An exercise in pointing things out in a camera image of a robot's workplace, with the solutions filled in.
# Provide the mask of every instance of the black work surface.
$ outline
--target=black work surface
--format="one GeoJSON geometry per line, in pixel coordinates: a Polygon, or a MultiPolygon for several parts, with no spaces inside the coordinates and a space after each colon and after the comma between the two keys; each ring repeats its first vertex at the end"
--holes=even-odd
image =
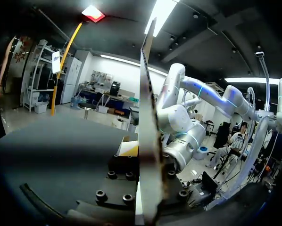
{"type": "Polygon", "coordinates": [[[57,115],[40,120],[0,140],[2,182],[16,202],[37,219],[43,217],[21,192],[23,183],[66,214],[76,209],[76,200],[94,203],[108,161],[127,135],[130,140],[137,139],[135,133],[85,119],[57,115]]]}

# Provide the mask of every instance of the metal shelving unit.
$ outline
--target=metal shelving unit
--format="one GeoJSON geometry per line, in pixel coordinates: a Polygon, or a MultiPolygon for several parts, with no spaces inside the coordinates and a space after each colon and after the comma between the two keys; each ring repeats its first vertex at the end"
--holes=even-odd
{"type": "Polygon", "coordinates": [[[33,89],[34,79],[35,79],[35,75],[37,74],[36,73],[37,69],[39,67],[41,67],[40,68],[40,74],[41,74],[41,69],[43,67],[43,62],[46,62],[46,63],[49,63],[49,64],[52,63],[51,60],[45,59],[43,57],[45,54],[48,54],[48,52],[50,52],[50,55],[51,55],[52,53],[54,53],[54,50],[50,49],[46,45],[37,45],[37,46],[35,46],[35,49],[34,49],[34,52],[33,52],[32,64],[36,63],[36,65],[35,65],[35,69],[34,69],[34,72],[33,72],[33,76],[30,77],[30,79],[32,79],[31,87],[28,87],[26,85],[26,89],[25,89],[25,93],[24,93],[24,99],[23,99],[24,107],[28,108],[30,112],[31,112],[32,107],[34,107],[34,106],[32,106],[32,97],[33,97],[33,93],[34,92],[53,91],[53,89],[33,89]]]}

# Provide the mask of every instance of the metal plate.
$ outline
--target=metal plate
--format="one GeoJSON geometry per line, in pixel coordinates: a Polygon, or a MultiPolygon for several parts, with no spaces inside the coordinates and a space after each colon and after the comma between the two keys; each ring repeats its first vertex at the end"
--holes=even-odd
{"type": "Polygon", "coordinates": [[[166,198],[166,180],[163,172],[161,135],[158,129],[158,118],[152,85],[147,68],[153,32],[154,19],[141,48],[140,105],[139,105],[139,159],[140,187],[144,222],[155,224],[158,206],[166,198]]]}

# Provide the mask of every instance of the man sitting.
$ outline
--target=man sitting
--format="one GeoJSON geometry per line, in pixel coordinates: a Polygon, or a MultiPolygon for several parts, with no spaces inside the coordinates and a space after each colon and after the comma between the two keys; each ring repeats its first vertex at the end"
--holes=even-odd
{"type": "Polygon", "coordinates": [[[206,167],[214,168],[220,161],[221,157],[227,156],[231,149],[235,151],[240,151],[244,144],[244,141],[247,139],[246,134],[247,123],[244,121],[241,124],[240,132],[235,133],[232,137],[228,137],[228,143],[231,144],[229,147],[220,147],[217,151],[215,156],[212,158],[210,164],[207,164],[206,167]]]}

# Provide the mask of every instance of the ceiling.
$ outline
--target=ceiling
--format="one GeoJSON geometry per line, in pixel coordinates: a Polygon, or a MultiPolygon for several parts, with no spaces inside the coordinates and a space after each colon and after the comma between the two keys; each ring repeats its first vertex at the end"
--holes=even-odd
{"type": "MultiPolygon", "coordinates": [[[[81,21],[81,12],[90,4],[106,15],[98,23],[85,22],[75,48],[93,53],[110,53],[139,60],[144,30],[155,0],[20,0],[21,7],[41,9],[67,36],[81,21]]],[[[204,82],[215,81],[225,88],[226,77],[263,77],[254,55],[265,52],[271,78],[282,77],[282,40],[270,29],[253,0],[181,0],[157,37],[149,63],[168,70],[172,63],[186,66],[186,75],[204,82]],[[193,13],[199,12],[198,19],[193,13]]],[[[51,37],[64,45],[67,38],[56,28],[51,37]]],[[[265,100],[263,84],[238,84],[246,92],[255,88],[265,100]]],[[[272,86],[271,102],[277,103],[277,86],[272,86]]]]}

